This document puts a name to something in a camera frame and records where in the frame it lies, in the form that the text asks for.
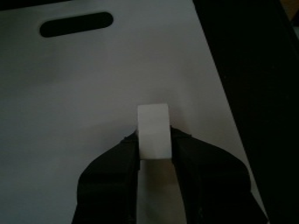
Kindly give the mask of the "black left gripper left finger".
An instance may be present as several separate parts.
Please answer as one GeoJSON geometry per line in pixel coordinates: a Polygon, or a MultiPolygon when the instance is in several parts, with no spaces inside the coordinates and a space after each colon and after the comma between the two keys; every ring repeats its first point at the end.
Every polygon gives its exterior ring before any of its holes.
{"type": "Polygon", "coordinates": [[[134,132],[79,176],[71,224],[137,224],[139,142],[134,132]]]}

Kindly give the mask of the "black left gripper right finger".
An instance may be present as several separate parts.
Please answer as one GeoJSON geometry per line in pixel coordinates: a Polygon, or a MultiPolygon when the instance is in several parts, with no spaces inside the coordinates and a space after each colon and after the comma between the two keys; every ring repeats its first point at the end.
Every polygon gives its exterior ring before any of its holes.
{"type": "Polygon", "coordinates": [[[187,224],[267,224],[243,162],[179,129],[171,139],[187,224]]]}

